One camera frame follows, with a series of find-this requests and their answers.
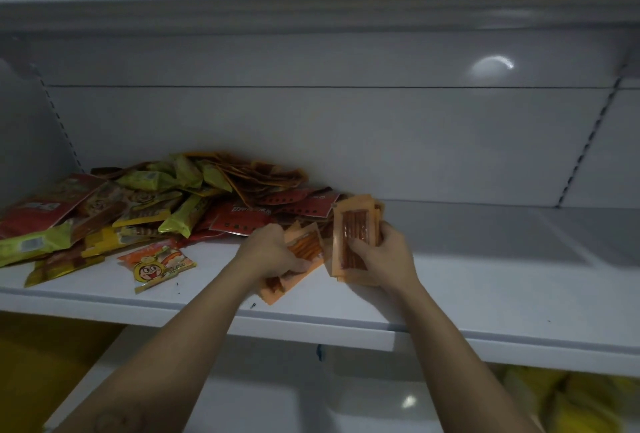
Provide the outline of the brown snack packet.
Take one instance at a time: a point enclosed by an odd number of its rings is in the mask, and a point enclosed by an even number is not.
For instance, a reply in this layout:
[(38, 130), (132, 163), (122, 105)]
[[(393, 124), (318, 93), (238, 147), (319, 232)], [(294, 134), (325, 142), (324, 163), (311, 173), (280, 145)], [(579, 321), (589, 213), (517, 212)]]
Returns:
[(69, 218), (71, 245), (110, 226), (128, 209), (127, 190), (111, 181), (103, 184), (71, 213)]

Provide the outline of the person's left forearm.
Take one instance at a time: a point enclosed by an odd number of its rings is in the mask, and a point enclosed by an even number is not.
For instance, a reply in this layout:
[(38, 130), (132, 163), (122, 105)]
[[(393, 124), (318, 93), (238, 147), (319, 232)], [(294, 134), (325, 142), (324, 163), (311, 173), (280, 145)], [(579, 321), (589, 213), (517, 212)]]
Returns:
[(53, 433), (181, 433), (239, 306), (281, 267), (290, 265), (266, 256), (232, 259)]

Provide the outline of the person's left hand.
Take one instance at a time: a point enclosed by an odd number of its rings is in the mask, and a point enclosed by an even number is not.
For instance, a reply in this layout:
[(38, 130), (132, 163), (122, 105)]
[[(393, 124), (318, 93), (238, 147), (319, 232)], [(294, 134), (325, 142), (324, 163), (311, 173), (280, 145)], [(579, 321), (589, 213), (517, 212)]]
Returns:
[(234, 290), (247, 292), (260, 281), (279, 277), (278, 265), (285, 256), (295, 255), (287, 248), (281, 226), (269, 224), (255, 231), (229, 264)]

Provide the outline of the pile of yellow-green snack packets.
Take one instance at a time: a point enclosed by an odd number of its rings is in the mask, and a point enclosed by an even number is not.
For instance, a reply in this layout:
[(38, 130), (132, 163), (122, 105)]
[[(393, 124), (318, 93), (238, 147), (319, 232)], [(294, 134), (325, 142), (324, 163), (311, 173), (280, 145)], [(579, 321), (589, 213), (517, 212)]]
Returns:
[(228, 194), (207, 186), (184, 154), (130, 168), (95, 168), (96, 177), (127, 190), (129, 209), (110, 226), (70, 243), (72, 211), (58, 225), (30, 235), (0, 240), (0, 269), (29, 264), (30, 288), (102, 264), (122, 250), (165, 236), (188, 238), (213, 197)]

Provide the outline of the stack of orange clear-window packets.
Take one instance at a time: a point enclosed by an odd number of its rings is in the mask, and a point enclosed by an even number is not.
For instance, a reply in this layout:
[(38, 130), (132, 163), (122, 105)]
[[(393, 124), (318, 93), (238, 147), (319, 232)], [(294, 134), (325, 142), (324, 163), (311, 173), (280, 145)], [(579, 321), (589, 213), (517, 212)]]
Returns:
[(355, 195), (333, 204), (330, 275), (340, 283), (379, 286), (349, 242), (356, 239), (370, 246), (379, 246), (382, 242), (380, 223), (384, 212), (385, 204), (370, 194)]

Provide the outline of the row of yellow bags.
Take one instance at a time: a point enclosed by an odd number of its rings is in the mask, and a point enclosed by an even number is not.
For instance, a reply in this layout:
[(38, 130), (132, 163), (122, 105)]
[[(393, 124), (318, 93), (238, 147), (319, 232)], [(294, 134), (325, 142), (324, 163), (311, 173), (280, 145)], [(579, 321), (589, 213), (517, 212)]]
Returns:
[(502, 385), (543, 433), (627, 433), (623, 415), (640, 395), (640, 379), (507, 366)]

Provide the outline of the person's right forearm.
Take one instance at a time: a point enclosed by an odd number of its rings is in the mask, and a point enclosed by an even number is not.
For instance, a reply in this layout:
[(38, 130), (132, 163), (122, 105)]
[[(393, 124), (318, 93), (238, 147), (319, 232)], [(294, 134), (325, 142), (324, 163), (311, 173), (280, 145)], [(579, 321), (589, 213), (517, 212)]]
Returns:
[(386, 290), (406, 322), (444, 433), (541, 433), (418, 281)]

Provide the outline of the heap of thin orange packets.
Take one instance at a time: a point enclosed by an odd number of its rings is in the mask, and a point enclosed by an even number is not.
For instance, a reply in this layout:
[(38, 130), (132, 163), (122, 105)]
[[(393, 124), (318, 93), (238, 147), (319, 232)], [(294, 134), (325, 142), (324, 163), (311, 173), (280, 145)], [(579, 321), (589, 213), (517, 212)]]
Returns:
[(248, 205), (268, 194), (308, 182), (308, 175), (301, 168), (286, 170), (274, 163), (248, 160), (230, 152), (188, 152), (184, 156), (196, 164), (207, 186), (233, 193)]

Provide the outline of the large red snack bag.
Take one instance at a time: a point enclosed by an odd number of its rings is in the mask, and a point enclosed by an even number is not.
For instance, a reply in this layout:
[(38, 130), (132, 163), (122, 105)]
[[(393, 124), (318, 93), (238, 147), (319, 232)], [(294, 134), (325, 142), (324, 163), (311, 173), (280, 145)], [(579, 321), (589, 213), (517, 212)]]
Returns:
[(62, 222), (107, 180), (84, 173), (68, 177), (9, 206), (0, 216), (0, 240), (46, 231)]

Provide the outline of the orange strip snack packet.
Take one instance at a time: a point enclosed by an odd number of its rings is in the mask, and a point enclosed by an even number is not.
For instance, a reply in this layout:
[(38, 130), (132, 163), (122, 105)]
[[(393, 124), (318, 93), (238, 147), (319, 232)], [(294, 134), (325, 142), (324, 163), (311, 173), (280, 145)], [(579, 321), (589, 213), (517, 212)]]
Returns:
[(305, 277), (318, 267), (324, 265), (324, 245), (317, 223), (302, 227), (299, 221), (284, 232), (287, 248), (298, 259), (304, 259), (310, 264), (303, 273), (287, 272), (279, 277), (269, 277), (263, 281), (258, 295), (268, 305), (272, 306), (285, 294), (290, 292)]

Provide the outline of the white metal shelf board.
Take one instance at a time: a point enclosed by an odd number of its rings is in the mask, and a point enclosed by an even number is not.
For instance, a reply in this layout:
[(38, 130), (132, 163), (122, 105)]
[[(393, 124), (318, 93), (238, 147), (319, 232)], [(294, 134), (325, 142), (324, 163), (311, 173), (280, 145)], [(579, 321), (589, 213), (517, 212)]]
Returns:
[[(485, 361), (640, 378), (640, 209), (543, 209), (389, 201), (386, 219), (420, 282)], [(236, 253), (200, 243), (197, 267), (137, 295), (115, 256), (23, 288), (30, 265), (0, 270), (0, 311), (161, 327)], [(380, 290), (325, 268), (268, 306), (244, 300), (230, 334), (322, 345), (411, 348)]]

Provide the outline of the person's right hand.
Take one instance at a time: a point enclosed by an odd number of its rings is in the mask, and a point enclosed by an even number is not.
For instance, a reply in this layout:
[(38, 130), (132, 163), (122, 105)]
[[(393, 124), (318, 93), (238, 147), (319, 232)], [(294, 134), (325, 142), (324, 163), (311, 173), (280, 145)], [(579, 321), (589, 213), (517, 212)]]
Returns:
[(374, 256), (364, 261), (366, 270), (395, 299), (425, 292), (405, 236), (386, 221), (380, 223), (380, 231), (382, 242)]

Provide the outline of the white lower shelf board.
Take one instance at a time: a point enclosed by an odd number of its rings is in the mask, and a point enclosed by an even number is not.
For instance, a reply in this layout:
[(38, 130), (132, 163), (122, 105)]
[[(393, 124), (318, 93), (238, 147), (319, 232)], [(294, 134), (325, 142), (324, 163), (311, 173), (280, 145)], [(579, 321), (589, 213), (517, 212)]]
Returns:
[(414, 355), (229, 336), (185, 433), (443, 433)]

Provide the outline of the slotted metal shelf upright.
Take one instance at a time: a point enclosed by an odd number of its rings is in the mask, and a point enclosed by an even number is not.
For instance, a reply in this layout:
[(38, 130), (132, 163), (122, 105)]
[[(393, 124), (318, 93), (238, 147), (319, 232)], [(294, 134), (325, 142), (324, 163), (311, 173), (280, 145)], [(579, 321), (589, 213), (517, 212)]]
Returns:
[(60, 127), (61, 134), (62, 134), (63, 139), (65, 140), (65, 142), (66, 142), (66, 144), (68, 146), (68, 149), (70, 151), (70, 154), (72, 156), (72, 159), (74, 161), (76, 169), (81, 173), (86, 173), (86, 170), (84, 169), (84, 166), (83, 166), (81, 160), (79, 159), (79, 155), (77, 154), (76, 147), (75, 147), (71, 137), (69, 136), (68, 130), (67, 130), (66, 126), (65, 126), (63, 118), (60, 115), (60, 111), (58, 109), (58, 106), (56, 105), (56, 103), (54, 101), (54, 98), (52, 97), (51, 87), (45, 82), (42, 73), (40, 72), (39, 68), (37, 67), (37, 65), (35, 63), (30, 62), (29, 63), (29, 69), (32, 72), (32, 74), (34, 75), (34, 77), (36, 78), (36, 80), (40, 83), (40, 86), (41, 86), (42, 91), (44, 93), (45, 99), (46, 99), (49, 107), (51, 108), (52, 114), (54, 115), (54, 118), (56, 119), (56, 122), (57, 122), (58, 126)]
[(572, 188), (572, 185), (575, 179), (577, 178), (580, 167), (582, 166), (582, 163), (586, 159), (586, 156), (588, 155), (588, 152), (592, 147), (593, 142), (595, 141), (595, 138), (601, 128), (601, 125), (605, 120), (605, 117), (607, 116), (607, 114), (610, 112), (611, 106), (613, 105), (620, 91), (620, 87), (625, 78), (625, 71), (628, 67), (628, 64), (629, 64), (629, 58), (626, 57), (617, 71), (617, 74), (614, 79), (614, 83), (612, 87), (608, 90), (604, 105), (602, 106), (602, 108), (598, 112), (598, 115), (596, 116), (596, 119), (591, 127), (590, 133), (588, 134), (585, 144), (582, 147), (582, 150), (580, 151), (580, 154), (575, 161), (575, 164), (572, 168), (569, 178), (567, 179), (564, 185), (564, 188), (562, 189), (561, 194), (559, 195), (559, 198), (557, 199), (556, 204), (554, 205), (554, 209), (561, 209), (563, 207), (564, 201), (566, 200), (566, 197), (568, 196)]

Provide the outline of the white shelf back panel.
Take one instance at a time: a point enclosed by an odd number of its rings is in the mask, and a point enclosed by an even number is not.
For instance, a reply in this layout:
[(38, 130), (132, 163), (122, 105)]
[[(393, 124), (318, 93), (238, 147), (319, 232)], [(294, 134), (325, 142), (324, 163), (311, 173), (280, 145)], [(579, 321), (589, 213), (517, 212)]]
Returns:
[(383, 199), (554, 205), (622, 57), (612, 31), (32, 42), (86, 168), (227, 150)]

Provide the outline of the orange cartoon-face snack packet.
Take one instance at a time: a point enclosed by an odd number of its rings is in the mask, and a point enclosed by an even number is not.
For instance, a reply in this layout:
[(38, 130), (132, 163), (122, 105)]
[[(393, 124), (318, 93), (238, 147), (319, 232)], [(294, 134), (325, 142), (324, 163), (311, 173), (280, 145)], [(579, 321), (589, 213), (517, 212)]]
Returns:
[(197, 266), (181, 251), (174, 238), (154, 242), (117, 259), (132, 273), (136, 295)]

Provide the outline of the red flat packet with holes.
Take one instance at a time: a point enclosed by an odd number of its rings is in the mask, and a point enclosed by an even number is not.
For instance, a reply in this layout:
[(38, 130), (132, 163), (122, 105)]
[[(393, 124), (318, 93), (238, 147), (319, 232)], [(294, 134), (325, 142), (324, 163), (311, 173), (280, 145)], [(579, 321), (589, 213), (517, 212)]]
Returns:
[(268, 207), (248, 207), (243, 202), (227, 201), (212, 206), (207, 215), (206, 229), (238, 236), (249, 236), (257, 229), (274, 224)]
[(340, 193), (330, 189), (295, 188), (276, 195), (274, 215), (292, 214), (298, 217), (327, 219)]

